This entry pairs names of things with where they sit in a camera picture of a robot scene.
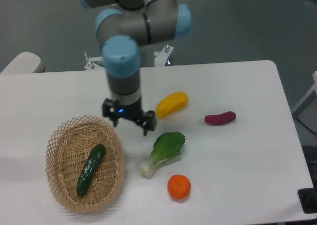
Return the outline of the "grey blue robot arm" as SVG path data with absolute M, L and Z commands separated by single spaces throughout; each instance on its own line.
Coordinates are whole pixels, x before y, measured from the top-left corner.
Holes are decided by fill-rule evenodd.
M 95 21 L 103 66 L 111 97 L 104 100 L 103 116 L 117 124 L 120 118 L 154 131 L 153 111 L 144 112 L 141 100 L 140 49 L 188 36 L 192 14 L 177 0 L 79 0 L 84 8 L 103 7 Z

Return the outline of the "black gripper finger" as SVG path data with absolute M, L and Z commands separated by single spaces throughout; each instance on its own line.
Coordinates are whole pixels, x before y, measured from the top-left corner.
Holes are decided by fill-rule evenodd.
M 146 136 L 148 132 L 154 131 L 157 125 L 157 119 L 154 111 L 141 111 L 137 116 L 136 124 L 143 129 L 143 135 Z
M 110 121 L 112 121 L 113 126 L 117 127 L 119 114 L 113 107 L 113 102 L 111 99 L 106 98 L 104 100 L 102 104 L 102 113 L 103 113 L 103 117 L 108 118 Z

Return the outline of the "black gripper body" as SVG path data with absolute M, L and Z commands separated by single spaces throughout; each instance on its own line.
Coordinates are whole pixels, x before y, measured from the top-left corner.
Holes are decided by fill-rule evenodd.
M 120 101 L 115 100 L 113 102 L 113 107 L 119 114 L 119 119 L 123 118 L 135 123 L 137 116 L 141 114 L 142 111 L 142 103 L 141 98 L 139 98 L 136 102 L 129 105 L 122 105 Z

